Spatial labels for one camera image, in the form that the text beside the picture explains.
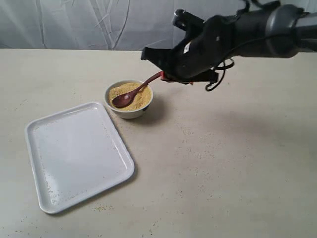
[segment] bowl rim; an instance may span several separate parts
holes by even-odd
[[[149,101],[144,107],[142,107],[142,108],[139,108],[139,109],[134,110],[134,111],[121,111],[121,110],[118,110],[117,108],[114,108],[113,106],[111,106],[111,105],[109,104],[108,99],[107,99],[107,95],[109,94],[110,89],[114,87],[114,85],[117,86],[117,84],[120,84],[120,86],[121,86],[121,85],[124,84],[124,83],[132,83],[132,82],[137,82],[137,83],[141,83],[141,84],[144,83],[144,82],[141,81],[141,80],[133,80],[133,79],[129,80],[129,79],[127,79],[127,80],[121,80],[121,81],[115,82],[115,83],[111,84],[110,86],[108,86],[107,89],[106,89],[106,91],[105,91],[105,94],[104,94],[105,104],[106,104],[109,108],[111,108],[113,111],[119,112],[119,113],[134,113],[134,112],[142,111],[144,108],[146,108],[146,107],[152,102],[153,97],[154,97],[153,90],[152,90],[152,88],[151,88],[149,85],[148,85],[148,88],[150,89],[150,92],[151,92],[151,98],[150,98],[150,101]]]

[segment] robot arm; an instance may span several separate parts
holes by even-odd
[[[186,32],[185,38],[173,49],[145,47],[142,60],[159,67],[167,82],[210,82],[218,85],[216,70],[234,65],[225,64],[233,56],[290,58],[301,49],[317,51],[317,13],[306,13],[294,5],[279,1],[260,4],[257,11],[246,7],[235,16],[216,15],[204,21],[184,10],[177,10],[173,25]]]

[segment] cornmeal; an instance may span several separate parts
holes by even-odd
[[[112,100],[115,97],[117,97],[121,94],[124,94],[124,93],[128,93],[128,92],[136,89],[140,85],[141,85],[140,83],[125,83],[125,84],[122,84],[120,87],[111,88],[109,91],[109,95],[108,95],[109,104],[112,107],[116,108],[115,105],[113,105],[113,103],[112,103]],[[146,86],[137,93],[133,102],[129,106],[127,106],[125,108],[116,108],[116,109],[121,110],[121,111],[135,111],[135,110],[138,110],[138,109],[144,107],[146,104],[149,103],[150,100],[151,100],[151,91],[148,88],[148,86]]]

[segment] white label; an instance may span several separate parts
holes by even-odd
[[[189,42],[187,45],[185,45],[183,54],[186,54],[187,52],[189,52],[190,43],[191,43],[191,42]]]

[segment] white bowl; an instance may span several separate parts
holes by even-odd
[[[110,85],[104,95],[104,100],[105,100],[105,104],[107,107],[111,108],[111,110],[114,111],[114,113],[116,113],[119,117],[124,118],[124,119],[132,119],[132,118],[138,118],[140,116],[142,116],[144,114],[144,112],[146,111],[146,109],[148,108],[148,106],[150,105],[150,103],[153,100],[153,90],[152,88],[150,88],[150,86],[148,85],[148,88],[151,91],[151,99],[150,101],[142,108],[138,109],[138,110],[134,110],[134,111],[121,111],[120,109],[114,108],[110,105],[110,103],[108,102],[108,95],[109,95],[109,91],[111,88],[116,88],[121,86],[122,84],[125,83],[143,83],[142,81],[137,81],[137,80],[123,80],[117,83],[114,83],[112,85]]]

